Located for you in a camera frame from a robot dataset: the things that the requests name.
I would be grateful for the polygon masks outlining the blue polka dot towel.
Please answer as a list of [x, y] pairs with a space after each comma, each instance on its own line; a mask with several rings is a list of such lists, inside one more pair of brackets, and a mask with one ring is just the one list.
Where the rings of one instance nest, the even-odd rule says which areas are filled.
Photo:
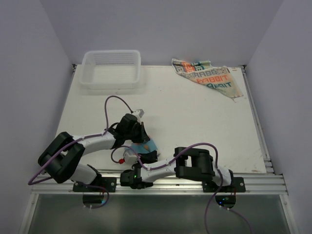
[[131, 148], [138, 154], [148, 154], [157, 151], [157, 146], [152, 139], [145, 143], [133, 143]]

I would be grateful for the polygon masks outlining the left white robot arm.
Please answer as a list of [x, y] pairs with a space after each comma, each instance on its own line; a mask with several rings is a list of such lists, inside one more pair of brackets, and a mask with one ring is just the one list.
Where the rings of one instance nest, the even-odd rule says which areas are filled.
[[143, 110], [125, 114], [117, 126], [103, 133], [88, 136], [72, 136], [62, 132], [51, 142], [38, 159], [38, 164], [52, 179], [61, 184], [67, 180], [83, 182], [94, 192], [101, 187], [101, 179], [89, 166], [79, 166], [82, 156], [101, 150], [121, 147], [125, 141], [145, 143], [150, 140], [141, 118]]

